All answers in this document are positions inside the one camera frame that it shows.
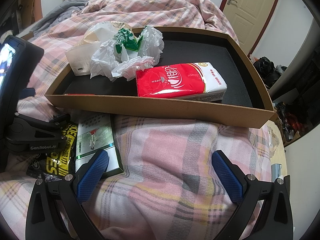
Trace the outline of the black yellow wipes pack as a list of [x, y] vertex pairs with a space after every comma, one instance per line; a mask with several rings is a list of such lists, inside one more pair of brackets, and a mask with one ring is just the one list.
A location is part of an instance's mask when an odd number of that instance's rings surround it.
[[26, 174], [33, 178], [42, 178], [45, 182], [62, 180], [75, 172], [75, 147], [78, 124], [73, 122], [62, 130], [66, 136], [65, 148], [57, 152], [45, 153], [36, 157], [29, 165]]

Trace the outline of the green white tissue box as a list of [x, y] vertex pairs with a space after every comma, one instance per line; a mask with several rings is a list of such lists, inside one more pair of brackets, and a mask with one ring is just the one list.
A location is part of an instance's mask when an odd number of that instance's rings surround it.
[[75, 169], [89, 162], [97, 150], [105, 150], [109, 156], [104, 178], [123, 173], [119, 151], [114, 143], [111, 118], [106, 113], [90, 113], [80, 119], [76, 140]]

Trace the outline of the red tissue pack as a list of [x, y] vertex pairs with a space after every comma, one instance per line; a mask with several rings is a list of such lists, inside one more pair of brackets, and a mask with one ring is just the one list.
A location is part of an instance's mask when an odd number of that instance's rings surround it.
[[136, 71], [139, 97], [221, 101], [227, 83], [209, 62], [179, 63]]

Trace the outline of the beige translucent shopping bag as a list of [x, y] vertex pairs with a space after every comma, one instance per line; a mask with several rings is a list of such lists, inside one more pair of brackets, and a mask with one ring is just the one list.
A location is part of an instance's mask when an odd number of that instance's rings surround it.
[[112, 39], [119, 29], [132, 28], [117, 21], [105, 21], [91, 26], [81, 40], [65, 52], [67, 61], [75, 76], [89, 75], [90, 63], [93, 54], [100, 48], [103, 42]]

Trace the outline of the white green plastic bag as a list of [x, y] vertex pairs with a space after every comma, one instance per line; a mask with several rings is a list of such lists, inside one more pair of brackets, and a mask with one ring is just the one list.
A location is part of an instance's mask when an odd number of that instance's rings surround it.
[[102, 75], [110, 81], [120, 77], [133, 80], [136, 71], [159, 63], [163, 49], [163, 34], [158, 29], [147, 25], [137, 37], [129, 28], [121, 28], [91, 57], [90, 76]]

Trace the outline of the pink plaid duvet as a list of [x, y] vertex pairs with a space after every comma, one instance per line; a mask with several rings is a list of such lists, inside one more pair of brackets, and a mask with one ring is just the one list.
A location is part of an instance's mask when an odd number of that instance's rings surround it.
[[[67, 66], [65, 52], [93, 25], [124, 22], [221, 31], [231, 24], [211, 0], [91, 0], [70, 18], [35, 36], [44, 49], [29, 86], [36, 96], [18, 111], [40, 120], [56, 113], [44, 94]], [[115, 120], [124, 173], [99, 183], [85, 210], [110, 239], [213, 239], [234, 211], [211, 165], [222, 150], [244, 173], [271, 180], [268, 127], [119, 115]]]

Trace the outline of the brown tray with black liner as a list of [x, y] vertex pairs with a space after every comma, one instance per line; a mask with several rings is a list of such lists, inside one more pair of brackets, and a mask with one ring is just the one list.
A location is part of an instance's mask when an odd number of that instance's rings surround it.
[[160, 65], [210, 62], [227, 83], [220, 102], [140, 98], [135, 81], [75, 76], [66, 67], [46, 92], [55, 107], [165, 119], [197, 119], [261, 128], [275, 116], [266, 87], [249, 58], [229, 36], [204, 29], [161, 27]]

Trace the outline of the black bag on floor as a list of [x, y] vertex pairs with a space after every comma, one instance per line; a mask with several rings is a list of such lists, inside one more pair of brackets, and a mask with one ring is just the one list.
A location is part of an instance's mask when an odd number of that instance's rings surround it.
[[270, 89], [281, 75], [287, 70], [287, 66], [275, 66], [267, 57], [261, 57], [253, 63], [267, 89]]

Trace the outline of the grey quilted blanket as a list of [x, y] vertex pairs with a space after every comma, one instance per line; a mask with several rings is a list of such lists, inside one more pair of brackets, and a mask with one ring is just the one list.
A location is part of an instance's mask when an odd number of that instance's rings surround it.
[[52, 9], [46, 16], [36, 22], [31, 28], [33, 38], [37, 38], [50, 28], [71, 17], [74, 11], [84, 9], [86, 0], [65, 0], [60, 5]]

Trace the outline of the cream panel door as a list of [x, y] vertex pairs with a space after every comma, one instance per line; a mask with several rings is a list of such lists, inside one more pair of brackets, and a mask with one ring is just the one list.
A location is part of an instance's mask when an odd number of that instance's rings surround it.
[[229, 20], [245, 54], [251, 55], [261, 40], [278, 0], [222, 0], [220, 10]]

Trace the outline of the phone on black clamp mount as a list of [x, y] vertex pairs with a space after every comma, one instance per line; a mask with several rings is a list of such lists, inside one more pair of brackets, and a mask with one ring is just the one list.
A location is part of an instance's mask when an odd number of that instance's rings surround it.
[[46, 153], [66, 145], [62, 129], [71, 119], [69, 114], [45, 122], [17, 112], [19, 100], [35, 95], [27, 84], [43, 55], [42, 48], [12, 35], [1, 45], [1, 171], [9, 154]]

